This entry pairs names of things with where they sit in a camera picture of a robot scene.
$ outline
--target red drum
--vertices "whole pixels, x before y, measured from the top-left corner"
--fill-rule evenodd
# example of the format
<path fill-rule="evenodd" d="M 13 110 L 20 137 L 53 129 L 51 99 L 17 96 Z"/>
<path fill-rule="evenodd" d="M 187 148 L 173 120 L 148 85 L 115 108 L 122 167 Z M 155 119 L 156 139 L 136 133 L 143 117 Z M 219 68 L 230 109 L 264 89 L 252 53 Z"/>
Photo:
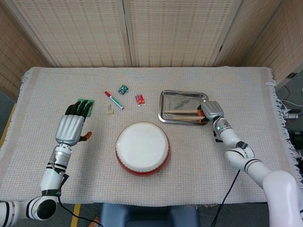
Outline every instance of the red drum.
<path fill-rule="evenodd" d="M 116 156 L 120 165 L 131 174 L 152 175 L 160 171 L 169 159 L 169 140 L 157 125 L 135 123 L 119 135 Z"/>

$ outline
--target floor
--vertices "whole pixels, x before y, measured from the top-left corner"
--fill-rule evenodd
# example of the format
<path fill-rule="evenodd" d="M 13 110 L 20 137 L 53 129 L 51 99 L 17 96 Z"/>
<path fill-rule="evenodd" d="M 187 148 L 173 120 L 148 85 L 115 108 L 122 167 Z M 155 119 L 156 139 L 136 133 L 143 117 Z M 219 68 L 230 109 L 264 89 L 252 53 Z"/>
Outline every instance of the floor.
<path fill-rule="evenodd" d="M 303 72 L 291 79 L 286 86 L 290 90 L 288 101 L 296 104 L 303 104 Z M 287 89 L 282 87 L 277 91 L 280 99 L 287 97 Z M 14 102 L 0 93 L 0 135 L 5 128 L 9 114 L 14 105 Z M 287 129 L 293 131 L 303 131 L 303 115 L 296 120 L 289 120 Z M 73 204 L 65 204 L 65 206 L 73 210 Z M 101 210 L 102 204 L 82 204 L 80 209 L 80 216 L 94 219 Z M 217 212 L 218 206 L 206 208 L 201 206 L 199 209 L 201 226 L 210 226 L 213 218 Z M 17 227 L 70 227 L 71 214 L 63 210 L 61 207 L 57 208 L 56 214 L 49 220 L 40 222 L 36 220 L 22 220 L 15 226 Z M 79 227 L 87 227 L 89 222 L 85 220 L 78 220 Z M 217 227 L 266 227 L 268 222 L 268 207 L 266 203 L 244 203 L 244 204 L 225 204 L 217 221 Z"/>

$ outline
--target stainless steel tray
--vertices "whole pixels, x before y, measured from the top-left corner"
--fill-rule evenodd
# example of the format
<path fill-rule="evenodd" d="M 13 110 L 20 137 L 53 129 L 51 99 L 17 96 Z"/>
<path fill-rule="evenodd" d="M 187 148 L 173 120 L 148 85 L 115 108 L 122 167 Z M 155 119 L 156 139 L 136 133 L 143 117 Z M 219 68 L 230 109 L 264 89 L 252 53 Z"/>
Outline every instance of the stainless steel tray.
<path fill-rule="evenodd" d="M 159 119 L 165 123 L 205 125 L 207 121 L 199 123 L 198 121 L 173 120 L 175 116 L 188 116 L 187 114 L 165 113 L 166 110 L 195 110 L 205 101 L 208 101 L 208 96 L 204 93 L 164 90 L 160 95 Z"/>

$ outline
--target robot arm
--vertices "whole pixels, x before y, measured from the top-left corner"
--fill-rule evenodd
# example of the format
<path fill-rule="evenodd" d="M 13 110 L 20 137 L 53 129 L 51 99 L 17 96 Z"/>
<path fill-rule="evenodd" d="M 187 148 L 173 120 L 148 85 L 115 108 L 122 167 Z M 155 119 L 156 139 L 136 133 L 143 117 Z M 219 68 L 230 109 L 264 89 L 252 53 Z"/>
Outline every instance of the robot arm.
<path fill-rule="evenodd" d="M 91 132 L 81 136 L 82 127 L 92 103 L 87 100 L 70 105 L 61 118 L 56 141 L 59 143 L 53 149 L 41 180 L 42 196 L 31 201 L 9 201 L 0 203 L 0 227 L 12 226 L 23 218 L 47 220 L 56 211 L 57 197 L 61 196 L 61 187 L 67 180 L 65 174 L 71 157 L 71 146 L 79 141 L 86 141 Z"/>
<path fill-rule="evenodd" d="M 230 165 L 247 173 L 264 190 L 271 227 L 303 227 L 303 193 L 294 177 L 285 171 L 271 171 L 250 146 L 241 141 L 224 118 L 217 102 L 203 102 L 202 111 L 213 122 L 215 133 L 228 150 Z"/>

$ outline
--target black cable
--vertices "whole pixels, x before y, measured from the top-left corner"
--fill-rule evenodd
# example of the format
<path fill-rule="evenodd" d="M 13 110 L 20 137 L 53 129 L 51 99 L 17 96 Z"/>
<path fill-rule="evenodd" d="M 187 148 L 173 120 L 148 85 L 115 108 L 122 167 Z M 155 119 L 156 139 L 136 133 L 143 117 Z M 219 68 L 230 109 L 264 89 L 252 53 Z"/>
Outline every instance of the black cable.
<path fill-rule="evenodd" d="M 220 213 L 220 211 L 221 211 L 221 209 L 222 209 L 222 207 L 223 207 L 223 204 L 224 204 L 224 202 L 225 202 L 225 200 L 226 200 L 228 194 L 231 192 L 232 187 L 233 187 L 233 185 L 235 184 L 235 182 L 236 182 L 236 180 L 237 180 L 237 178 L 238 178 L 239 173 L 240 173 L 240 170 L 237 172 L 237 175 L 235 176 L 235 179 L 233 180 L 231 187 L 229 188 L 227 194 L 225 195 L 225 197 L 224 197 L 224 199 L 223 199 L 223 202 L 220 204 L 220 206 L 219 206 L 219 208 L 218 208 L 218 210 L 217 210 L 217 214 L 216 214 L 216 216 L 214 217 L 214 220 L 213 220 L 213 222 L 212 222 L 211 227 L 215 227 L 215 226 L 216 226 L 216 222 L 217 222 L 219 213 Z"/>
<path fill-rule="evenodd" d="M 60 197 L 58 197 L 58 201 L 59 201 L 60 206 L 62 206 L 63 209 L 65 209 L 67 212 L 69 212 L 70 214 L 72 214 L 72 215 L 75 216 L 76 218 L 84 219 L 84 220 L 87 220 L 87 221 L 90 221 L 90 222 L 95 222 L 95 223 L 98 224 L 99 226 L 104 227 L 102 224 L 100 224 L 100 223 L 98 223 L 98 222 L 96 222 L 96 221 L 94 221 L 94 220 L 90 220 L 90 219 L 87 219 L 87 218 L 84 218 L 84 217 L 80 217 L 80 216 L 75 215 L 73 212 L 71 212 L 69 209 L 67 209 L 65 206 L 63 206 L 63 204 L 61 203 Z"/>

